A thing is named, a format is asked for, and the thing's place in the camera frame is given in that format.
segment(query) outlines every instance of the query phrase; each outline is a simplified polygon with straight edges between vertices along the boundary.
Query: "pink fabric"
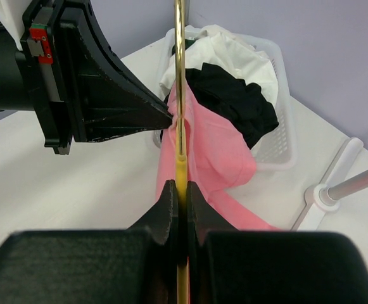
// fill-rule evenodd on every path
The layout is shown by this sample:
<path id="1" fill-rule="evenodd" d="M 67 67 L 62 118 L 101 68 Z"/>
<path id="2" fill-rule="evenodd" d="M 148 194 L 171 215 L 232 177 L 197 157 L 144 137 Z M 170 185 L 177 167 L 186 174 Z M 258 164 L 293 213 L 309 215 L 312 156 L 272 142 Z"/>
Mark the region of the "pink fabric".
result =
<path id="1" fill-rule="evenodd" d="M 164 132 L 156 197 L 164 183 L 175 179 L 175 127 L 177 123 L 175 85 L 168 99 L 173 124 Z M 235 228 L 277 230 L 249 211 L 224 189 L 246 184 L 254 175 L 256 163 L 243 136 L 230 121 L 201 106 L 191 89 L 186 89 L 186 131 L 188 178 L 199 186 L 206 201 Z"/>

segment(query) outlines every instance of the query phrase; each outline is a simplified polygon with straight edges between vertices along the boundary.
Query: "black garment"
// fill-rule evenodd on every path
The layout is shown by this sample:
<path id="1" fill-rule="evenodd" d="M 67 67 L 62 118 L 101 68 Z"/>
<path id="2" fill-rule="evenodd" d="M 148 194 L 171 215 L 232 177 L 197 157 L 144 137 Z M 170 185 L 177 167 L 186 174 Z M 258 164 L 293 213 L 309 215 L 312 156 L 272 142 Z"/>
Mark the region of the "black garment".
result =
<path id="1" fill-rule="evenodd" d="M 228 119 L 250 149 L 279 125 L 273 105 L 265 100 L 258 84 L 246 85 L 243 79 L 209 63 L 202 65 L 202 71 L 187 69 L 186 80 L 199 104 Z"/>

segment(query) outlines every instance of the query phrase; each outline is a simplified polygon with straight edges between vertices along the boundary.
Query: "red label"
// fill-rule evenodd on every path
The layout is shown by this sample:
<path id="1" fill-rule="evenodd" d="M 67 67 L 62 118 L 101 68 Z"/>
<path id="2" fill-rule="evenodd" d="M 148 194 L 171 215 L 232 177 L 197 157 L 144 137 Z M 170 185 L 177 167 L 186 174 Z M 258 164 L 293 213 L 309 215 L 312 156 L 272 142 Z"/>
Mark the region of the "red label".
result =
<path id="1" fill-rule="evenodd" d="M 34 41 L 40 41 L 44 51 L 44 56 L 39 56 L 39 63 L 45 65 L 53 64 L 53 54 L 51 53 L 49 38 L 47 32 L 43 28 L 30 28 L 30 36 Z"/>

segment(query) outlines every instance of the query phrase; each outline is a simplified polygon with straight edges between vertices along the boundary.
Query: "white cloth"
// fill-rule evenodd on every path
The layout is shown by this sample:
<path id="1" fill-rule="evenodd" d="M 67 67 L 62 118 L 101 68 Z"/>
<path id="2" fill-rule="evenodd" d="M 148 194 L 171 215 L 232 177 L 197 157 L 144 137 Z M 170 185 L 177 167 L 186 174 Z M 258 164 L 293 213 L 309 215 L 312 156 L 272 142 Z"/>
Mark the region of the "white cloth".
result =
<path id="1" fill-rule="evenodd" d="M 278 97 L 278 80 L 268 55 L 255 51 L 240 37 L 218 25 L 204 27 L 196 36 L 196 42 L 185 52 L 186 68 L 202 69 L 203 63 L 218 65 L 237 79 L 244 79 L 262 88 L 266 100 L 274 106 Z M 160 87 L 165 98 L 175 81 L 175 55 L 170 58 Z"/>

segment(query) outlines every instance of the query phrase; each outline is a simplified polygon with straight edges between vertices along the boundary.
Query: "laundry basket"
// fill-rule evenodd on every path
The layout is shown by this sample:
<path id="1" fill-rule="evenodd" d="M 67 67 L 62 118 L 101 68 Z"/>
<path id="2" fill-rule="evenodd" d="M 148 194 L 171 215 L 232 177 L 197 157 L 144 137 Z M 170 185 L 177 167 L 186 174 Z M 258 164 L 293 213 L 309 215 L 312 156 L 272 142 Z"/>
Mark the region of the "laundry basket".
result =
<path id="1" fill-rule="evenodd" d="M 185 36 L 187 39 L 194 39 L 200 32 L 200 28 L 186 27 Z M 296 163 L 296 134 L 292 118 L 288 80 L 286 78 L 284 60 L 282 59 L 279 46 L 267 39 L 256 38 L 248 35 L 238 35 L 245 42 L 252 45 L 257 51 L 265 51 L 271 59 L 272 65 L 278 79 L 279 92 L 276 103 L 276 113 L 279 126 L 274 131 L 264 135 L 253 148 L 253 153 L 257 161 L 258 171 L 280 171 L 287 170 Z M 171 57 L 171 50 L 175 44 L 174 30 L 169 30 L 165 36 L 164 47 L 161 53 L 158 66 L 156 94 L 161 97 L 162 89 L 159 85 L 168 62 Z"/>

